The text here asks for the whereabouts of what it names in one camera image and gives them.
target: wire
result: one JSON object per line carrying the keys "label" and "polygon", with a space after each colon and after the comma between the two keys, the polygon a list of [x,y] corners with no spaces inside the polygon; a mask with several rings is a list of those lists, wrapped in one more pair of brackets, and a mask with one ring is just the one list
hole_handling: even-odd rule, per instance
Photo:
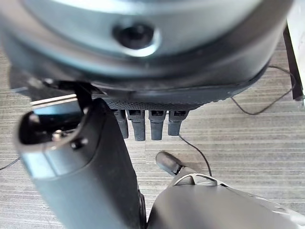
{"label": "wire", "polygon": [[204,158],[205,162],[206,162],[206,166],[208,167],[209,170],[209,174],[212,177],[212,171],[211,171],[211,167],[210,164],[208,162],[208,160],[206,159],[205,155],[203,154],[203,152],[201,152],[200,149],[198,149],[196,146],[192,145],[191,143],[189,143],[188,141],[186,141],[181,135],[179,135],[179,137],[181,138],[181,140],[183,140],[186,144],[188,144],[189,146],[195,148],[200,154],[201,156]]}
{"label": "wire", "polygon": [[273,106],[277,101],[281,100],[282,98],[284,98],[286,95],[288,95],[290,92],[292,92],[296,86],[296,79],[295,79],[295,76],[288,70],[286,70],[285,68],[282,68],[282,67],[279,67],[279,66],[274,66],[274,65],[270,65],[268,66],[269,68],[276,68],[276,69],[279,69],[287,74],[289,74],[291,76],[291,79],[293,81],[292,83],[292,87],[291,89],[286,92],[285,94],[283,94],[282,96],[280,96],[279,98],[277,98],[276,100],[274,100],[272,103],[270,103],[267,107],[265,107],[264,109],[258,111],[258,112],[255,112],[255,113],[251,113],[251,112],[248,112],[246,110],[244,110],[239,104],[238,102],[233,98],[231,97],[232,101],[236,104],[236,106],[244,113],[246,113],[247,115],[259,115],[263,112],[265,112],[267,109],[269,109],[271,106]]}
{"label": "wire", "polygon": [[13,162],[11,162],[10,164],[8,164],[7,166],[3,167],[3,168],[0,168],[0,171],[3,170],[3,169],[6,169],[12,165],[14,165],[17,161],[20,160],[20,157],[18,157],[16,160],[14,160]]}

